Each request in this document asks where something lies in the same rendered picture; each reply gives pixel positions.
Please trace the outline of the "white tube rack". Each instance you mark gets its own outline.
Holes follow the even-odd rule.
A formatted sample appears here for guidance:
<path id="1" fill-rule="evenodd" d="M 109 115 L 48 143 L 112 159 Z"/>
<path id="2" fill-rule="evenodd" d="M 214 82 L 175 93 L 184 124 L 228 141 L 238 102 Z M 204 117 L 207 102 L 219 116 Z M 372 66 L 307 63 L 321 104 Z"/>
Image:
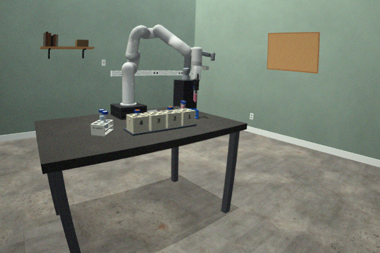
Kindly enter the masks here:
<path id="1" fill-rule="evenodd" d="M 98 123 L 100 122 L 100 123 Z M 98 123 L 98 124 L 96 124 Z M 105 124 L 105 125 L 101 125 Z M 105 128 L 105 126 L 108 124 L 108 128 Z M 114 130 L 113 120 L 108 120 L 108 123 L 103 123 L 102 121 L 98 120 L 91 124 L 91 134 L 92 135 L 99 135 L 99 136 L 106 136 L 110 132 Z"/>

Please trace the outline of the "cream block with round holes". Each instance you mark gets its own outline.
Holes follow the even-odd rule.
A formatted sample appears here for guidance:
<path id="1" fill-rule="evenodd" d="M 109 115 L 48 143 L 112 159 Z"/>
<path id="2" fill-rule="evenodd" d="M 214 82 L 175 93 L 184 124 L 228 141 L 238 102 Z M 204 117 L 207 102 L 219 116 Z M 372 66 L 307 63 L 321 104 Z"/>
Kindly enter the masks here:
<path id="1" fill-rule="evenodd" d="M 182 113 L 179 111 L 168 112 L 160 111 L 166 114 L 166 128 L 181 127 Z"/>
<path id="2" fill-rule="evenodd" d="M 174 109 L 174 111 L 179 111 L 182 113 L 182 118 L 181 118 L 182 126 L 195 124 L 196 111 L 191 110 L 191 109 Z"/>
<path id="3" fill-rule="evenodd" d="M 140 116 L 126 114 L 127 130 L 133 134 L 149 132 L 149 116 L 140 113 Z"/>
<path id="4" fill-rule="evenodd" d="M 162 130 L 166 129 L 166 114 L 155 111 L 155 112 L 144 112 L 149 116 L 149 130 Z"/>

